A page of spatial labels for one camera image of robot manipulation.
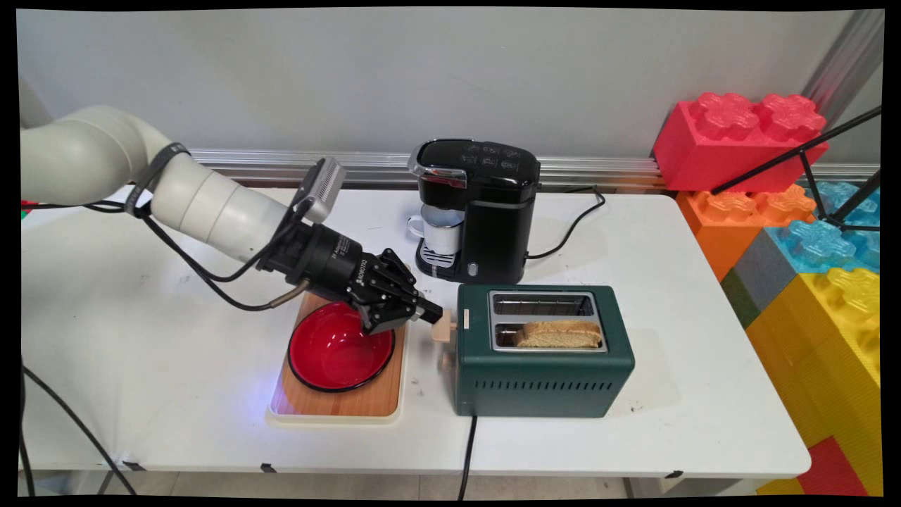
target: toaster slot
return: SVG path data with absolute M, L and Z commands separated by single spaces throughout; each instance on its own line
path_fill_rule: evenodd
M 488 293 L 490 307 L 491 348 L 499 352 L 605 353 L 607 343 L 595 297 L 582 291 L 492 290 Z M 528 322 L 554 320 L 585 320 L 597 324 L 601 330 L 598 347 L 519 347 L 514 345 L 516 332 Z
M 522 329 L 524 324 L 498 324 L 495 326 L 495 342 L 494 348 L 495 350 L 501 349 L 510 349 L 516 351 L 544 351 L 544 352 L 573 352 L 573 351 L 582 351 L 582 352 L 598 352 L 601 350 L 601 347 L 604 346 L 604 339 L 601 338 L 597 342 L 597 348 L 594 347 L 571 347 L 571 348 L 562 348 L 562 347 L 554 347 L 554 348 L 542 348 L 542 347 L 518 347 L 515 345 L 513 337 L 516 333 Z
M 586 294 L 502 292 L 494 294 L 496 315 L 590 317 L 595 314 Z

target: lego block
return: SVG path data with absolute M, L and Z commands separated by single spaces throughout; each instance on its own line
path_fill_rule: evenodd
M 735 274 L 742 279 L 754 306 L 761 310 L 769 306 L 796 276 L 795 268 L 765 230 L 760 230 L 735 263 Z
M 867 491 L 881 495 L 879 277 L 863 269 L 833 269 L 798 278 L 826 317 L 803 311 L 795 316 L 806 319 L 808 335 L 822 340 L 796 363 L 797 377 Z
M 826 209 L 826 213 L 834 213 L 860 187 L 846 181 L 838 183 L 819 181 L 816 183 L 816 189 L 820 191 L 820 199 L 823 200 L 823 207 Z M 807 193 L 813 196 L 810 189 L 807 190 Z M 879 189 L 876 189 L 845 217 L 845 223 L 854 226 L 878 226 L 879 198 Z
M 794 220 L 809 224 L 815 220 L 816 201 L 807 197 L 800 185 L 792 185 L 783 192 L 756 192 L 751 198 L 757 203 L 757 213 L 766 227 L 787 227 Z
M 742 327 L 747 329 L 751 322 L 760 315 L 760 309 L 754 306 L 754 301 L 748 294 L 748 290 L 744 288 L 742 279 L 735 273 L 735 270 L 729 270 L 723 277 L 720 286 L 723 287 L 723 292 L 725 292 L 729 304 L 732 305 L 738 321 L 742 323 Z
M 769 326 L 775 343 L 791 365 L 800 363 L 827 338 L 842 339 L 839 328 L 797 276 L 762 310 L 759 318 Z
M 879 272 L 879 232 L 845 231 L 842 233 L 842 239 L 856 248 L 854 258 L 857 259 L 857 262 L 852 265 L 860 267 L 862 264 Z
M 773 332 L 778 328 L 778 322 L 769 321 L 761 314 L 746 332 L 798 434 L 805 445 L 811 447 L 831 433 L 823 414 L 798 380 L 792 364 L 782 355 L 776 343 L 779 337 Z
M 734 93 L 704 93 L 679 102 L 654 144 L 660 173 L 672 190 L 710 190 L 819 134 L 825 119 L 799 95 L 767 95 L 754 105 Z M 807 152 L 814 163 L 826 143 Z M 730 190 L 781 192 L 804 172 L 795 157 Z
M 797 478 L 805 494 L 867 496 L 867 490 L 834 438 L 810 447 L 810 459 L 810 470 Z
M 862 259 L 878 259 L 878 240 Z M 878 265 L 857 257 L 857 247 L 842 232 L 823 221 L 799 220 L 788 227 L 764 227 L 735 264 L 754 305 L 765 309 L 798 273 L 846 271 L 865 268 L 878 273 Z
M 764 226 L 787 226 L 791 220 L 812 222 L 816 208 L 804 189 L 792 185 L 785 192 L 679 192 L 676 202 L 695 239 L 723 281 Z
M 812 224 L 795 221 L 788 227 L 772 227 L 776 245 L 795 268 L 795 272 L 827 272 L 842 267 L 854 258 L 856 248 L 842 238 L 842 231 L 822 220 Z
M 679 192 L 676 202 L 686 217 L 716 279 L 721 281 L 762 229 L 756 203 L 743 193 Z
M 852 356 L 845 344 L 829 340 L 798 365 L 798 378 L 867 492 L 881 496 L 879 389 Z
M 764 484 L 757 494 L 804 494 L 804 488 L 797 479 L 777 479 Z

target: green toaster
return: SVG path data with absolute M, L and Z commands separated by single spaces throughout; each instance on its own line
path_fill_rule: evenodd
M 613 289 L 460 285 L 453 368 L 461 416 L 604 417 L 635 367 Z M 597 348 L 514 346 L 528 322 L 588 320 Z

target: robotic arm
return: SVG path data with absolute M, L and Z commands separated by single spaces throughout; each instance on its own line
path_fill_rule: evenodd
M 94 106 L 20 131 L 20 144 L 23 200 L 83 205 L 139 180 L 171 141 L 136 116 Z M 257 269 L 282 272 L 288 283 L 348 302 L 367 334 L 419 317 L 437 322 L 441 307 L 420 297 L 415 278 L 391 249 L 365 253 L 321 224 L 341 180 L 338 162 L 322 159 L 286 207 L 182 152 L 148 186 L 150 211 L 166 226 L 243 263 L 272 241 Z

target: toast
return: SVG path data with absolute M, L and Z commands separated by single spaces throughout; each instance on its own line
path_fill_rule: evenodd
M 548 348 L 598 348 L 601 328 L 585 320 L 529 322 L 516 331 L 515 346 Z

